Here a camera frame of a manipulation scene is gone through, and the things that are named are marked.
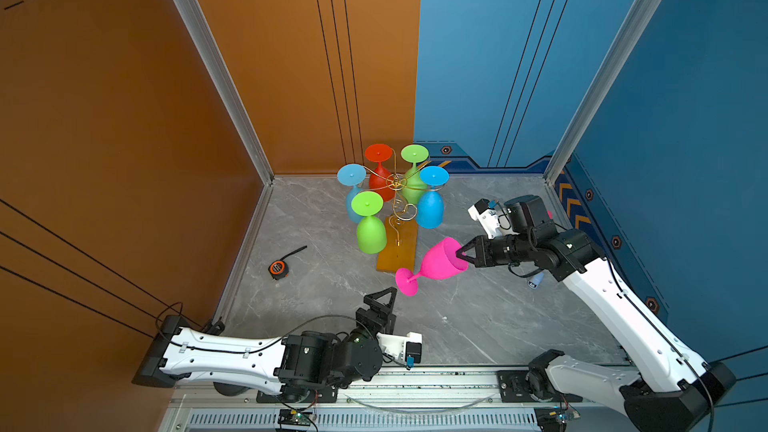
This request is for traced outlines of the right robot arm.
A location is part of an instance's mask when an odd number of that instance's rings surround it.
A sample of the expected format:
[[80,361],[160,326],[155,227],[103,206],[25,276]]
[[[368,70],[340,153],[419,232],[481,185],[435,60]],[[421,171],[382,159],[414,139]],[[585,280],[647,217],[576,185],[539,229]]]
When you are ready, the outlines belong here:
[[690,431],[715,419],[718,402],[736,378],[721,361],[708,362],[679,339],[633,292],[592,238],[564,228],[541,197],[525,195],[498,207],[480,199],[470,218],[484,229],[456,253],[476,268],[530,263],[586,304],[626,353],[630,366],[611,368],[550,349],[528,364],[532,399],[579,396],[624,414],[639,431]]

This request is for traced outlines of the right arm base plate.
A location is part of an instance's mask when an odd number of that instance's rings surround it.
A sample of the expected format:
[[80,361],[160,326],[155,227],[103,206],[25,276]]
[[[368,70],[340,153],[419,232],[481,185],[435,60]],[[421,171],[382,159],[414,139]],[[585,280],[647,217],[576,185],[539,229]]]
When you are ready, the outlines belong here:
[[556,392],[537,393],[527,380],[528,370],[503,369],[496,372],[497,386],[503,403],[581,403],[584,399],[574,394]]

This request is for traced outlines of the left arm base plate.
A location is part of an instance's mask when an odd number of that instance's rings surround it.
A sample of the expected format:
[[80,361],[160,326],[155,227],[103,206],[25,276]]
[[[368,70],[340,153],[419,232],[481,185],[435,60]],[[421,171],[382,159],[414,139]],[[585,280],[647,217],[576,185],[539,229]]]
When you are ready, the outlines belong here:
[[311,403],[324,404],[335,403],[338,396],[338,380],[326,379],[318,386],[310,388],[294,384],[282,384],[277,395],[268,395],[263,392],[257,394],[256,402],[259,404],[285,403],[291,406],[308,406]]

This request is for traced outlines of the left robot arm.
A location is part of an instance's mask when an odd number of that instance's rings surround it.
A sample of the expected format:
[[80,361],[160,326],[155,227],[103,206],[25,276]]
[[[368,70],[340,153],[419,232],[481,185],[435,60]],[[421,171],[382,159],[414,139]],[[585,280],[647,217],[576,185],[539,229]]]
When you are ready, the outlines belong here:
[[347,334],[309,331],[300,324],[276,338],[225,337],[168,314],[157,319],[157,333],[132,382],[172,388],[181,381],[211,381],[223,395],[256,390],[293,400],[370,381],[387,360],[410,368],[420,360],[422,337],[395,334],[394,303],[381,303],[382,295],[365,295]]

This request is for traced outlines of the pink wine glass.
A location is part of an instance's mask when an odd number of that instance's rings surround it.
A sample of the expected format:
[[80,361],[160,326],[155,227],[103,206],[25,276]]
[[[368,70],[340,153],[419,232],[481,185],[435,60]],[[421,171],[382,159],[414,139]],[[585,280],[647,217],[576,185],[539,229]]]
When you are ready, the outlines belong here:
[[460,248],[457,240],[443,239],[425,254],[416,273],[407,268],[397,270],[396,287],[406,296],[414,296],[418,293],[420,278],[441,281],[465,272],[469,263],[457,257]]

